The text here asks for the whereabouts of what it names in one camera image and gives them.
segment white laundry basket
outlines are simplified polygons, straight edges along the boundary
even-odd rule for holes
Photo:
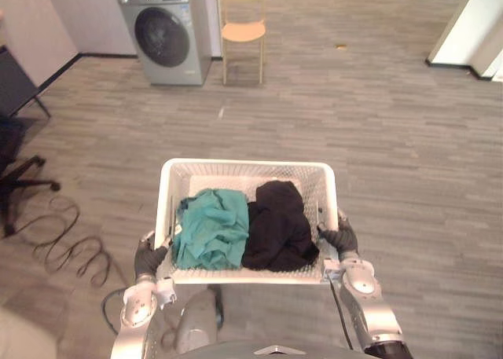
[[[330,255],[324,240],[318,239],[316,226],[324,222],[337,229],[336,183],[331,167],[323,163],[292,163],[217,159],[171,159],[163,165],[157,206],[155,247],[174,232],[175,211],[180,201],[202,189],[240,190],[248,201],[255,200],[255,190],[272,180],[292,181],[304,201],[313,241],[320,248],[318,260],[293,272],[269,270],[182,270],[176,267],[171,251],[157,271],[157,277],[172,277],[177,284],[265,283],[320,284],[321,264]]]

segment laminate flooring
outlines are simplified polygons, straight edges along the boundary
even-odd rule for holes
[[[201,88],[150,86],[138,60],[84,57],[42,95],[51,120],[22,111],[35,124],[21,155],[46,157],[40,177],[80,206],[64,242],[98,235],[129,281],[167,159],[326,162],[414,357],[502,358],[501,84],[424,63],[459,1],[269,0],[261,86],[257,45],[231,46],[229,85],[215,61]],[[52,195],[18,195],[18,225]],[[113,269],[91,287],[91,273],[75,277],[81,261],[48,274],[18,236],[3,240],[0,302],[52,332],[60,358],[106,358],[99,302],[123,283]],[[181,300],[197,289],[180,287]],[[232,285],[223,299],[221,339],[345,346],[326,285]]]

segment teal cloth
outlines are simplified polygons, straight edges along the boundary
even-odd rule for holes
[[[246,196],[236,190],[205,189],[180,203],[182,231],[174,237],[179,269],[236,269],[248,238]]]

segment washing machine door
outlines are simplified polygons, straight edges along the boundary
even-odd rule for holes
[[[189,54],[189,35],[183,23],[172,13],[158,7],[140,12],[134,34],[143,53],[165,67],[176,67]]]

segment wooden chair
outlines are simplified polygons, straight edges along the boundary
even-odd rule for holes
[[[229,7],[241,3],[259,3],[260,20],[250,22],[233,22],[228,18]],[[260,41],[260,66],[259,82],[263,82],[263,64],[266,39],[266,0],[222,0],[222,56],[223,56],[223,83],[227,84],[227,46],[226,42],[253,42]]]

